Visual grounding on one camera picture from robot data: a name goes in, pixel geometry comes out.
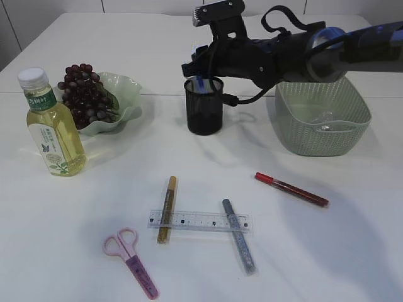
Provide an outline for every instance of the fruit bowl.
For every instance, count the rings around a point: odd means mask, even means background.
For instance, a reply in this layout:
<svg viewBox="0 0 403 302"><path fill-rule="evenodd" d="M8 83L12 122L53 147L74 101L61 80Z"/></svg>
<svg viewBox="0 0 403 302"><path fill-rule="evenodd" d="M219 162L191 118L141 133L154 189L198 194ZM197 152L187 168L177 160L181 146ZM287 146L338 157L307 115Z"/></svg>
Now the fruit bowl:
<svg viewBox="0 0 403 302"><path fill-rule="evenodd" d="M81 134L92 136L99 132L114 130L122 121L130 120L134 111L140 109L142 86L124 75L113 74L111 72L98 72L101 77L103 87L112 93L119 104L119 119L112 123L105 121L94 121L87 127L78 130ZM53 88L56 99L62 102L63 92L58 88Z"/></svg>

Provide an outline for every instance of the white bottle cap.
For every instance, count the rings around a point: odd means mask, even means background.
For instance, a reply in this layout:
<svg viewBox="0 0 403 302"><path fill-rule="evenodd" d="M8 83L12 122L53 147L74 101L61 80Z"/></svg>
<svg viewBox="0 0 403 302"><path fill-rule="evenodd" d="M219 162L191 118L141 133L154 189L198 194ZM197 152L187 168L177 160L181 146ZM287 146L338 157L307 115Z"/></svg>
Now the white bottle cap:
<svg viewBox="0 0 403 302"><path fill-rule="evenodd" d="M25 69L18 74L18 81L24 90L41 90L49 84L48 76L42 68Z"/></svg>

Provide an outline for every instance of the plastic ruler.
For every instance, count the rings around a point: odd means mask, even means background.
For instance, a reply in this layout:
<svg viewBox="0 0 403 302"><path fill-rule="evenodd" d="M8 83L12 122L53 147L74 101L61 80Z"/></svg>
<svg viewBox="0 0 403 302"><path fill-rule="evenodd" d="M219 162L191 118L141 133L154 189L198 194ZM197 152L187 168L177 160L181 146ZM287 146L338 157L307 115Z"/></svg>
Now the plastic ruler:
<svg viewBox="0 0 403 302"><path fill-rule="evenodd" d="M248 233L252 231L252 223L248 215L236 215L241 228L231 228L226 214L175 211L172 213L165 213L165 215L171 215L169 220L170 223L168 224L161 223L162 211L151 211L148 220L148 227L168 227L174 230L205 232L241 231Z"/></svg>

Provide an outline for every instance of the pink scissors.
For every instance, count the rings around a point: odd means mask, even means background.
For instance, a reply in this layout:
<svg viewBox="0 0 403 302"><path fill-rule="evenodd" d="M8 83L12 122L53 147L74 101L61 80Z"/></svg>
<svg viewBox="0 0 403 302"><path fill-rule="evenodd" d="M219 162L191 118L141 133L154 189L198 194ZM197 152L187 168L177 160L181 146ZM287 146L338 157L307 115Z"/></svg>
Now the pink scissors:
<svg viewBox="0 0 403 302"><path fill-rule="evenodd" d="M123 233L125 232L132 233L134 236L133 242L128 243L123 239ZM134 251L136 242L137 235L135 230L132 230L131 228L122 228L116 236L112 235L105 239L102 249L106 255L121 257L136 278L137 282L140 283L147 297L154 300L158 297L158 290L154 286L154 283L152 283L148 273L145 271L144 266Z"/></svg>

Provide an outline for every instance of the bottle label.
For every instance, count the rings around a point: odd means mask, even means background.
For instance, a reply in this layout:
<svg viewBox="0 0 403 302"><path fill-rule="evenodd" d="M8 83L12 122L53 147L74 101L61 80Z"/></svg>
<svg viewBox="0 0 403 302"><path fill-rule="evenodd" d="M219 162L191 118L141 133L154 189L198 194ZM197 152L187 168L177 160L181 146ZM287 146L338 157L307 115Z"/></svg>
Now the bottle label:
<svg viewBox="0 0 403 302"><path fill-rule="evenodd" d="M43 111L47 110L56 105L56 97L53 93L53 90L50 90L48 93L43 96L32 96L27 97L28 104L30 108L34 111Z"/></svg>
<svg viewBox="0 0 403 302"><path fill-rule="evenodd" d="M28 129L49 171L53 174L68 174L69 168L55 130L43 124L31 124Z"/></svg>

